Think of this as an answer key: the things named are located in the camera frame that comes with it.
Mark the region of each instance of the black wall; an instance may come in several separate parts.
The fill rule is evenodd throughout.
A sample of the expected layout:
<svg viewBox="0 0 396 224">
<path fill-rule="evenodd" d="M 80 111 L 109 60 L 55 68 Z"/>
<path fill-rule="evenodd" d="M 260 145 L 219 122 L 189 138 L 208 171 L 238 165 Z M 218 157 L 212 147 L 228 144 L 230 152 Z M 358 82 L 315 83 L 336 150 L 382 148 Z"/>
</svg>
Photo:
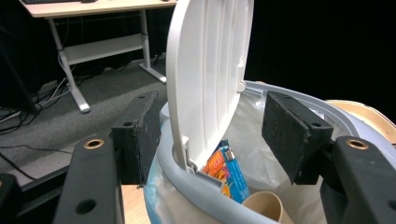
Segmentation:
<svg viewBox="0 0 396 224">
<path fill-rule="evenodd" d="M 245 79 L 370 105 L 396 122 L 392 1 L 255 1 Z"/>
<path fill-rule="evenodd" d="M 0 106 L 35 112 L 30 94 L 61 75 L 47 22 L 0 1 Z"/>
</svg>

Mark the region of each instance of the black metal bracket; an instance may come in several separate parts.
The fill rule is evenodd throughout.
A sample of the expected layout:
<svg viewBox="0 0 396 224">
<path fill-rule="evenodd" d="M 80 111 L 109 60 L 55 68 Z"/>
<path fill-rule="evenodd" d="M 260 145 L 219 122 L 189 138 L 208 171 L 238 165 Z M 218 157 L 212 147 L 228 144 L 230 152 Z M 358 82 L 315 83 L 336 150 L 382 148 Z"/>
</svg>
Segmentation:
<svg viewBox="0 0 396 224">
<path fill-rule="evenodd" d="M 372 143 L 331 139 L 332 127 L 296 99 L 267 92 L 262 137 L 293 184 L 316 184 L 328 223 L 394 223 L 396 171 Z"/>
<path fill-rule="evenodd" d="M 22 188 L 0 175 L 0 223 L 124 223 L 120 186 L 147 183 L 160 137 L 158 92 L 140 94 L 110 136 L 78 142 L 63 169 Z"/>
</svg>

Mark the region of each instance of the gray carpet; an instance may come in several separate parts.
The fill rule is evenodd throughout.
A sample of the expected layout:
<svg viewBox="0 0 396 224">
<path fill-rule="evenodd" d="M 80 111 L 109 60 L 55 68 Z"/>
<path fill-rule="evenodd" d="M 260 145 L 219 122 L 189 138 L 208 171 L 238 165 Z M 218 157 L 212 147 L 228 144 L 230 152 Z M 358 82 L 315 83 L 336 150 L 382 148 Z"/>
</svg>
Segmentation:
<svg viewBox="0 0 396 224">
<path fill-rule="evenodd" d="M 0 135 L 0 147 L 26 145 L 69 153 L 32 150 L 28 147 L 0 148 L 0 152 L 26 174 L 39 178 L 68 165 L 71 152 L 78 141 L 96 134 L 108 135 L 113 122 L 137 95 L 158 91 L 159 104 L 163 106 L 167 101 L 166 84 L 141 69 L 139 63 L 141 62 L 133 61 L 118 70 L 106 70 L 79 86 L 91 107 L 90 113 L 82 114 L 71 94 L 67 93 L 56 104 L 41 111 L 32 123 L 15 132 Z M 165 74 L 165 58 L 161 58 L 152 67 Z M 2 122 L 0 129 L 17 122 L 17 119 Z M 2 158 L 0 173 L 14 174 L 20 185 L 32 181 Z"/>
</svg>

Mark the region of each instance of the white trash can lid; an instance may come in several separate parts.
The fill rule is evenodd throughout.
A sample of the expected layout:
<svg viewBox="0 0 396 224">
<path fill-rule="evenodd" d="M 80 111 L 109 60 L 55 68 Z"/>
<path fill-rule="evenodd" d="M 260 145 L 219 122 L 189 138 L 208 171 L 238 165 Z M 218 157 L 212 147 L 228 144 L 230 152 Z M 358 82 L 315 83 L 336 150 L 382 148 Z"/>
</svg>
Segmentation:
<svg viewBox="0 0 396 224">
<path fill-rule="evenodd" d="M 253 0 L 179 0 L 166 50 L 177 163 L 201 169 L 245 89 Z"/>
</svg>

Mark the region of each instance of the white desk frame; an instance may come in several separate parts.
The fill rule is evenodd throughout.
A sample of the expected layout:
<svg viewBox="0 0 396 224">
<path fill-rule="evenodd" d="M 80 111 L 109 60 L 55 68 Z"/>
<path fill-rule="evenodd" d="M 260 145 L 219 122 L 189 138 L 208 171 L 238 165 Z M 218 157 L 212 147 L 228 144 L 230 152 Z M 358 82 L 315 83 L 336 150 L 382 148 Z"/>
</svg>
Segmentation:
<svg viewBox="0 0 396 224">
<path fill-rule="evenodd" d="M 30 14 L 35 18 L 46 18 L 55 40 L 62 66 L 69 83 L 69 90 L 82 113 L 91 111 L 90 106 L 81 94 L 73 77 L 70 65 L 84 63 L 112 55 L 117 55 L 138 49 L 143 50 L 144 61 L 139 64 L 149 74 L 166 83 L 166 77 L 151 67 L 149 56 L 149 34 L 146 21 L 146 9 L 158 7 L 171 7 L 176 0 L 163 2 L 162 0 L 98 0 L 94 3 L 82 4 L 80 2 L 25 5 Z M 140 11 L 141 34 L 127 35 L 88 44 L 64 48 L 56 29 L 54 19 L 61 17 L 84 16 L 99 13 L 112 13 L 127 10 Z"/>
</svg>

